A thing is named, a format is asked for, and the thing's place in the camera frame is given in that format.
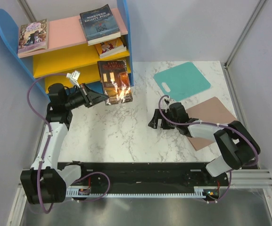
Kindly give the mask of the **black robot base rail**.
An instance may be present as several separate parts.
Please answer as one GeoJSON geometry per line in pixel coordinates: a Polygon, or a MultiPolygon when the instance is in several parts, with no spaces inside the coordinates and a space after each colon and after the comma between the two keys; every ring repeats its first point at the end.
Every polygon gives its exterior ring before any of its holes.
{"type": "Polygon", "coordinates": [[[80,162],[78,165],[82,180],[73,185],[90,186],[98,193],[193,192],[196,186],[228,185],[224,173],[215,178],[207,175],[203,171],[205,162],[80,162]]]}

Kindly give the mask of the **Nineteen Eighty-Four dark book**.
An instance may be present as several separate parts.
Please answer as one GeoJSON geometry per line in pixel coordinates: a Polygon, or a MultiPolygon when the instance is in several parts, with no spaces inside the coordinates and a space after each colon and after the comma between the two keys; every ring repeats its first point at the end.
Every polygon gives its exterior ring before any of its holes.
{"type": "Polygon", "coordinates": [[[80,19],[89,46],[121,37],[119,26],[108,4],[80,13],[80,19]]]}

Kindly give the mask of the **Roald Dahl Charlie book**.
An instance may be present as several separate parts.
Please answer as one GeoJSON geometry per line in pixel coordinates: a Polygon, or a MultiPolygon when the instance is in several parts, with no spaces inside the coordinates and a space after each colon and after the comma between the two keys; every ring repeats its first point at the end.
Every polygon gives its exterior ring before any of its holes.
{"type": "Polygon", "coordinates": [[[94,46],[98,52],[100,59],[119,54],[127,50],[121,38],[98,43],[94,46]]]}

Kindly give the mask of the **red castle cover book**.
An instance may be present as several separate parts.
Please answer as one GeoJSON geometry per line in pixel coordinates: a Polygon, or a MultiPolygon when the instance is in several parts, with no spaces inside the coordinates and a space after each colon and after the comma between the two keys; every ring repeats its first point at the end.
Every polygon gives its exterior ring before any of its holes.
{"type": "Polygon", "coordinates": [[[79,18],[79,23],[80,23],[81,29],[83,31],[84,37],[85,37],[85,39],[87,41],[85,27],[84,27],[84,24],[83,24],[83,22],[82,22],[82,20],[80,18],[79,18]]]}

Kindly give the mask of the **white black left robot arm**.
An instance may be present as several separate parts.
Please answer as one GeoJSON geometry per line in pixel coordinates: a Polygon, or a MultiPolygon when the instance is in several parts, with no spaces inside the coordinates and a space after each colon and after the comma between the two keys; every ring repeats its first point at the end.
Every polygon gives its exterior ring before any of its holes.
{"type": "Polygon", "coordinates": [[[48,88],[48,96],[50,103],[38,155],[30,169],[23,170],[20,176],[30,204],[63,202],[71,184],[87,183],[88,173],[80,164],[70,163],[58,169],[58,158],[73,118],[72,110],[82,105],[90,108],[108,99],[107,95],[90,89],[84,83],[71,94],[67,94],[64,85],[55,83],[48,88]]]}

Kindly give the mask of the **orange night street book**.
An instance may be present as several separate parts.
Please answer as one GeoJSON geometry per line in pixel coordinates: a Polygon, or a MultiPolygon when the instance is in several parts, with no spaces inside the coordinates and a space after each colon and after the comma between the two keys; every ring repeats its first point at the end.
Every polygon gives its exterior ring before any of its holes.
{"type": "Polygon", "coordinates": [[[129,75],[125,60],[98,61],[103,94],[108,96],[106,105],[133,101],[129,75]]]}

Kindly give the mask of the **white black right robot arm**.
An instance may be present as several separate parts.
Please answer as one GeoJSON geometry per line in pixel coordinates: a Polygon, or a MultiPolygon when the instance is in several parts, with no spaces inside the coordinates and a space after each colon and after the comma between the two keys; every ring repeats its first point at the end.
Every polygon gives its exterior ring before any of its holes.
{"type": "Polygon", "coordinates": [[[257,165],[260,147],[239,121],[215,124],[191,118],[180,102],[169,105],[166,110],[156,109],[148,126],[157,129],[159,121],[162,129],[177,129],[184,136],[217,143],[221,155],[209,162],[201,173],[205,185],[212,185],[222,173],[257,165]]]}

